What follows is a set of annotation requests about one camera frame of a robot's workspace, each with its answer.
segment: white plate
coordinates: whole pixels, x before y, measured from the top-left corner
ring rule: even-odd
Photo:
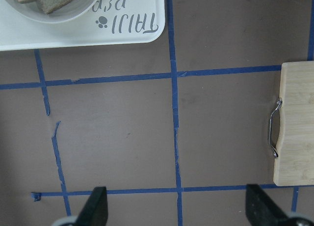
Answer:
[[[32,20],[55,24],[73,20],[88,11],[97,0],[74,0],[52,14],[43,13],[36,2],[20,4],[17,0],[6,0],[16,11]]]
[[[164,26],[164,0],[98,0],[61,24],[29,20],[0,0],[0,50],[151,42]]]

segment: bamboo cutting board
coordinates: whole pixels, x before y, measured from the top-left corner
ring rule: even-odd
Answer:
[[[284,63],[281,70],[278,186],[314,184],[314,62]]]

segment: paw print logo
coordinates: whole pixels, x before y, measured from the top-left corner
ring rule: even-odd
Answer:
[[[108,22],[108,19],[105,18],[104,16],[100,16],[98,20],[96,20],[96,24],[98,24],[99,28],[107,28],[108,27],[107,22]]]

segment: white tray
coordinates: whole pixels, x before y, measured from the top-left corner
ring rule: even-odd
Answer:
[[[99,0],[61,24],[35,22],[0,0],[0,51],[145,43],[157,39],[164,26],[164,0]]]

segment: blue tape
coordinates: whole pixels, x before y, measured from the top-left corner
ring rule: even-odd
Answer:
[[[78,84],[94,84],[94,83],[134,81],[134,80],[154,80],[154,79],[166,79],[166,78],[171,78],[171,73],[81,78],[81,79],[78,79],[78,80],[75,80],[75,81],[72,81],[72,80],[69,80],[69,79],[66,79],[66,80],[51,80],[51,81],[46,81],[46,85],[47,86],[78,85]]]
[[[281,65],[273,66],[258,66],[245,68],[222,68],[222,69],[208,69],[198,71],[178,72],[178,77],[194,76],[194,75],[223,75],[223,74],[238,74],[238,73],[260,73],[280,71]]]
[[[43,64],[42,64],[42,61],[40,58],[39,50],[38,49],[34,50],[34,53],[35,53],[35,58],[36,58],[38,76],[39,76],[40,85],[41,85],[41,91],[42,91],[43,97],[44,97],[46,115],[49,116],[50,115],[50,106],[49,106],[49,98],[48,98],[48,91],[47,91],[47,86],[46,86],[44,70],[43,70]]]
[[[291,186],[276,186],[275,184],[261,184],[262,189],[272,188],[291,188]],[[208,186],[208,187],[187,187],[183,188],[183,192],[206,192],[206,191],[228,191],[228,190],[245,190],[246,185],[231,185],[231,186]]]
[[[67,196],[67,193],[62,193],[62,192],[46,192],[46,193],[41,193],[42,197],[63,197]]]
[[[177,62],[175,48],[175,33],[173,21],[173,1],[167,0],[168,14],[168,37],[169,37],[169,53],[171,66],[171,84],[172,84],[172,112],[173,112],[173,127],[174,127],[174,149],[175,149],[175,166],[176,166],[176,187],[178,192],[177,210],[178,210],[178,226],[183,225],[182,213],[182,188],[179,166],[179,151],[178,151],[178,128],[179,128],[179,106],[178,106],[178,77],[177,77]]]
[[[31,193],[31,197],[34,199],[34,202],[41,200],[42,193]]]
[[[313,61],[313,54],[314,54],[314,0],[312,0],[311,9],[308,61]]]
[[[58,127],[59,127],[60,123],[61,122],[57,122],[56,123],[55,130],[54,130],[53,136],[51,137],[51,140],[52,140],[52,146],[53,146],[53,151],[54,151],[54,155],[55,155],[56,164],[57,164],[57,167],[58,167],[59,179],[61,181],[61,190],[62,190],[62,193],[65,194],[65,193],[67,193],[67,187],[65,185],[65,179],[64,179],[64,175],[63,175],[63,171],[62,171],[62,167],[61,167],[61,158],[60,158],[60,152],[59,152],[59,149],[58,149],[58,142],[57,142],[57,137],[56,137],[57,130],[58,130]],[[64,205],[65,205],[65,209],[66,209],[66,212],[67,212],[67,216],[71,216],[71,209],[70,209],[69,198],[68,198],[67,195],[64,195],[63,199],[64,199]]]
[[[292,197],[292,205],[291,205],[292,212],[296,212],[296,208],[298,205],[298,196],[299,196],[299,187],[295,186],[293,188],[293,197]]]
[[[126,190],[107,190],[108,194],[141,194],[141,193],[176,193],[177,188],[144,188]]]
[[[68,192],[68,196],[89,196],[92,194],[92,191],[77,191],[77,192]]]
[[[29,83],[13,83],[13,84],[2,84],[0,85],[0,90],[14,90],[14,89],[28,89],[28,88],[40,88],[39,82],[29,82]]]

